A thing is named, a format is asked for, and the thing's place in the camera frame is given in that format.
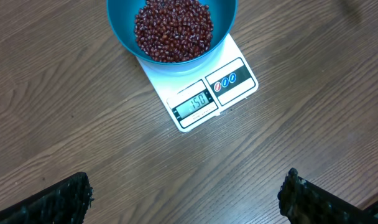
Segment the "digital kitchen scale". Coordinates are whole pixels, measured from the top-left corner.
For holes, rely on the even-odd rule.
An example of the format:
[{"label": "digital kitchen scale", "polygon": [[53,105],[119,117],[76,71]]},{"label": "digital kitchen scale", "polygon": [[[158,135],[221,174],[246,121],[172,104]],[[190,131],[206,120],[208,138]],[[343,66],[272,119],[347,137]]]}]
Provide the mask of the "digital kitchen scale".
[{"label": "digital kitchen scale", "polygon": [[256,77],[230,34],[216,49],[194,62],[159,65],[138,61],[184,133],[258,89]]}]

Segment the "label on scale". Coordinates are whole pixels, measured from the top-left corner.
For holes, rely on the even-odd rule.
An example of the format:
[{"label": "label on scale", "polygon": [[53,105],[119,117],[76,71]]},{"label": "label on scale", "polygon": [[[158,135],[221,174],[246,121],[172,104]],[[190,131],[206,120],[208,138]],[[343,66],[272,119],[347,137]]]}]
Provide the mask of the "label on scale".
[{"label": "label on scale", "polygon": [[241,58],[221,67],[206,79],[221,105],[229,103],[256,85]]},{"label": "label on scale", "polygon": [[201,80],[173,98],[167,99],[167,103],[182,128],[188,127],[218,109],[213,97]]}]

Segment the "black object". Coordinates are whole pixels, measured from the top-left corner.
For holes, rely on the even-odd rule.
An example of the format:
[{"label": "black object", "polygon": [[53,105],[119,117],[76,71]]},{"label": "black object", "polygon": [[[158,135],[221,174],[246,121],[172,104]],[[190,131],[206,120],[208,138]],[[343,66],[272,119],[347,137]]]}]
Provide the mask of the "black object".
[{"label": "black object", "polygon": [[92,193],[87,174],[78,172],[0,211],[0,224],[82,224]]},{"label": "black object", "polygon": [[378,224],[378,202],[365,211],[298,176],[291,168],[277,195],[280,214],[293,224]]}]

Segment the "wood grain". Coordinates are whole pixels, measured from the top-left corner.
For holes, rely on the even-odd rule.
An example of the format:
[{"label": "wood grain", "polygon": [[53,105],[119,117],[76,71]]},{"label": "wood grain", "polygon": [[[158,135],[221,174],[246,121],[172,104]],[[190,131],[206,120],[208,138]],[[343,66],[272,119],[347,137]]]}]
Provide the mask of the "wood grain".
[{"label": "wood grain", "polygon": [[0,210],[74,174],[85,223],[287,223],[291,167],[378,200],[378,0],[240,0],[259,90],[179,133],[105,1],[0,1]]}]

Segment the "adzuki bean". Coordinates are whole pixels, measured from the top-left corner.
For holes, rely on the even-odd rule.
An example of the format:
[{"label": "adzuki bean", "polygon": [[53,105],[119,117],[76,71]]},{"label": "adzuki bean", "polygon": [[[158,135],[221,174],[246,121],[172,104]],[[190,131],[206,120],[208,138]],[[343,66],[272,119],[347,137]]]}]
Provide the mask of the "adzuki bean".
[{"label": "adzuki bean", "polygon": [[185,62],[211,47],[214,24],[198,0],[146,0],[135,15],[138,46],[157,62]]}]

